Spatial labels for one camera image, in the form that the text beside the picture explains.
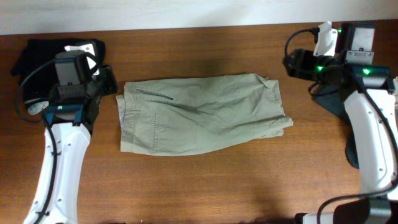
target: green led light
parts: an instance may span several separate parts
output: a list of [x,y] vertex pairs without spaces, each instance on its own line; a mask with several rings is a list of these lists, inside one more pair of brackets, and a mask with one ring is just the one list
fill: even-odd
[[370,71],[369,69],[366,69],[366,68],[362,69],[362,72],[363,72],[365,75],[369,75],[369,73],[371,73],[371,71]]

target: wooden table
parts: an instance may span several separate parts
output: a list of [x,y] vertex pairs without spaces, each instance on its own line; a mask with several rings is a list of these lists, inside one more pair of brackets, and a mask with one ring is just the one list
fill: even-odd
[[[376,24],[374,64],[398,74],[398,21]],[[126,82],[160,78],[257,73],[278,79],[283,107],[294,121],[282,137],[198,156],[121,153],[116,100],[107,96],[81,170],[80,223],[271,220],[315,213],[330,197],[356,193],[359,172],[345,158],[350,127],[313,102],[307,93],[311,82],[288,77],[281,63],[290,34],[316,25],[0,36],[0,222],[25,219],[42,165],[44,127],[17,117],[13,101],[19,77],[9,74],[31,38],[103,40],[119,93]],[[302,34],[289,51],[314,47],[312,36]]]

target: black cable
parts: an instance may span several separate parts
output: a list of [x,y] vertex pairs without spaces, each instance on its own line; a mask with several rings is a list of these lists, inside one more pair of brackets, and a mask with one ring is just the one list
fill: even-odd
[[328,96],[328,95],[332,95],[332,94],[338,93],[338,90],[333,90],[333,91],[330,91],[328,93],[320,93],[320,94],[312,93],[312,90],[318,85],[319,85],[319,83],[315,82],[314,84],[310,85],[310,87],[308,88],[308,92],[309,92],[309,94],[312,97],[322,97],[322,96]]
[[19,95],[21,94],[21,91],[24,89],[24,86],[26,84],[26,82],[32,78],[32,76],[34,76],[38,71],[40,71],[41,69],[43,69],[44,67],[49,66],[51,63],[53,63],[55,61],[55,59],[50,60],[48,62],[45,62],[43,65],[39,66],[38,68],[36,68],[35,70],[33,70],[33,72],[31,72],[28,76],[26,76],[26,78],[24,79],[24,81],[22,81],[22,83],[19,85],[19,89],[17,90],[17,95],[15,98],[15,102],[14,102],[14,106],[15,106],[15,110],[17,111],[18,116],[23,119],[24,121],[30,122],[30,123],[39,123],[41,122],[41,120],[31,120],[26,118],[21,111],[19,110],[18,107],[18,100],[19,100]]
[[57,143],[55,142],[54,133],[52,132],[49,123],[45,119],[44,113],[42,113],[42,119],[43,119],[43,122],[44,122],[44,126],[47,128],[47,131],[49,132],[49,135],[50,135],[50,138],[51,138],[53,162],[52,162],[52,171],[51,171],[51,179],[50,179],[49,191],[47,192],[47,197],[45,199],[45,202],[44,202],[44,205],[43,205],[43,209],[42,209],[41,212],[38,212],[39,217],[37,217],[37,219],[34,222],[34,224],[40,223],[41,219],[43,219],[44,215],[46,214],[47,207],[49,206],[49,203],[50,203],[52,190],[54,188],[55,174],[57,172],[57,157],[58,157]]
[[[381,121],[384,124],[384,127],[386,128],[386,130],[388,132],[389,139],[392,144],[392,148],[394,149],[394,155],[395,155],[396,161],[398,161],[398,145],[397,145],[396,139],[394,137],[394,133],[392,132],[391,126],[388,122],[388,119],[383,115],[382,111],[377,106],[377,104],[373,101],[373,99],[371,98],[369,93],[364,89],[364,87],[361,84],[358,83],[357,79],[354,77],[354,74],[352,74],[352,73],[351,73],[351,79],[354,80],[357,88],[360,90],[360,92],[364,93],[366,99],[372,105],[372,107],[376,111],[377,115],[379,115]],[[395,180],[391,181],[391,186],[386,190],[382,190],[379,192],[373,192],[373,193],[345,195],[345,196],[331,198],[331,199],[327,200],[326,202],[324,202],[323,204],[321,204],[321,206],[319,207],[318,212],[317,212],[317,224],[321,224],[322,210],[330,203],[337,202],[339,200],[349,200],[349,199],[354,199],[354,198],[369,198],[369,197],[383,196],[383,195],[386,195],[386,194],[392,192],[397,186],[398,186],[398,179],[395,179]]]
[[292,39],[293,39],[296,35],[299,35],[299,34],[304,33],[304,32],[310,32],[310,33],[312,33],[313,35],[316,35],[317,33],[319,33],[319,27],[314,27],[314,28],[311,28],[311,29],[299,30],[299,31],[295,32],[294,34],[292,34],[292,35],[287,39],[287,42],[286,42],[286,44],[285,44],[285,58],[286,58],[287,64],[290,65],[292,68],[294,68],[294,69],[296,69],[296,70],[300,70],[301,72],[304,72],[304,73],[313,73],[313,70],[302,70],[302,69],[299,69],[299,68],[295,68],[295,67],[290,63],[290,61],[289,61],[289,56],[288,56],[288,54],[287,54],[287,49],[289,48],[290,41],[292,41]]

